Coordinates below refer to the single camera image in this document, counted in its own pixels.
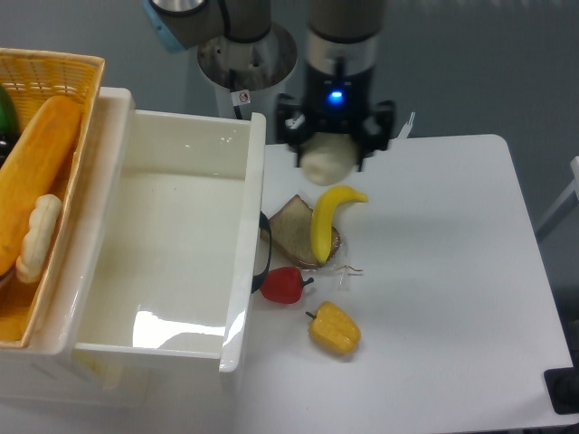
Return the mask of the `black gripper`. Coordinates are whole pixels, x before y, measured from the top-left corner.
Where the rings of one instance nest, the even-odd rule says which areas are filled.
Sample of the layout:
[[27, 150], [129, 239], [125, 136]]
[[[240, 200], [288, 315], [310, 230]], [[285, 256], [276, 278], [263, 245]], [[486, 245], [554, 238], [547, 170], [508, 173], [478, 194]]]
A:
[[392, 100], [372, 104], [368, 97], [369, 84], [356, 80], [309, 81], [301, 99], [281, 93], [275, 106], [275, 137], [288, 144], [295, 166], [301, 167], [315, 134], [348, 135], [355, 143], [356, 170], [362, 172], [374, 151], [388, 148], [396, 111]]

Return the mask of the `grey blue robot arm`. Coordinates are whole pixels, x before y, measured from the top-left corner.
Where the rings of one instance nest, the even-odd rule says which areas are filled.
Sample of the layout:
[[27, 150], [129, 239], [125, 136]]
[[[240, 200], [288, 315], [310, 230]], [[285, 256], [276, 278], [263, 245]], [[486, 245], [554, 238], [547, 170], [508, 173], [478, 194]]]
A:
[[354, 143], [355, 164], [388, 148], [391, 100], [370, 101], [384, 1], [313, 1], [307, 44], [272, 17], [269, 1], [145, 1], [142, 7], [169, 52], [196, 50], [222, 118], [261, 113], [271, 138], [301, 165], [326, 133]]

